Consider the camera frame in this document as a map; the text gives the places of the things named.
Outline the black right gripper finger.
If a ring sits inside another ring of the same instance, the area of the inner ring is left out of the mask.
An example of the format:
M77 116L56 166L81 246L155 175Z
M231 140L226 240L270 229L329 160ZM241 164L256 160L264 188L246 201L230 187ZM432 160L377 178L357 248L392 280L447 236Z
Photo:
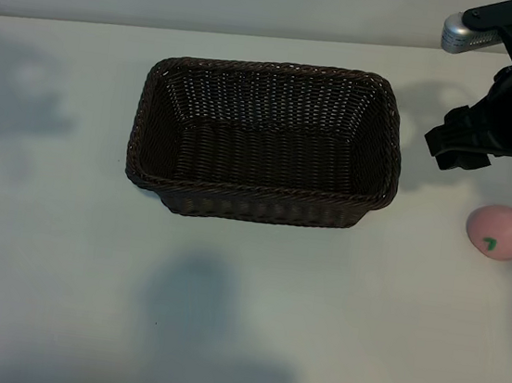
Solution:
M483 105L450 110L444 117L444 124L426 134L430 154L481 154L479 134L485 126L486 110Z
M487 150L475 148L451 147L449 145L439 147L435 153L435 159L440 170L463 169L477 170L488 167L491 164Z

